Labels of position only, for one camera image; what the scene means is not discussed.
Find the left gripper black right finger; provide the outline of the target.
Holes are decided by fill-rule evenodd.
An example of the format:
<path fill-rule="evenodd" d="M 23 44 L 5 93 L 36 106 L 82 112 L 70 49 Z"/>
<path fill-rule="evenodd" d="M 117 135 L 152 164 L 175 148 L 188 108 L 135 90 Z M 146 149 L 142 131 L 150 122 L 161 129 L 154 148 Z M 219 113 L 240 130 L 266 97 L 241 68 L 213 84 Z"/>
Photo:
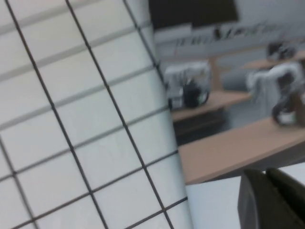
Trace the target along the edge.
<path fill-rule="evenodd" d="M 305 186 L 277 168 L 268 168 L 266 176 L 278 189 L 295 214 L 305 221 Z"/>

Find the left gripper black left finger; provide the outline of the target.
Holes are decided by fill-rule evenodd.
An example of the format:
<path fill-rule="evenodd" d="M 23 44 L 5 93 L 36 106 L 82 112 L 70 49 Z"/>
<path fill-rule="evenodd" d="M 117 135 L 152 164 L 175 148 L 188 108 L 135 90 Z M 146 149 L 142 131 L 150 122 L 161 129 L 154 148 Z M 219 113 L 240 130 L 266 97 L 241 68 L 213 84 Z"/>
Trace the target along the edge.
<path fill-rule="evenodd" d="M 303 229 L 303 222 L 266 176 L 247 169 L 241 175 L 238 215 L 243 229 Z"/>

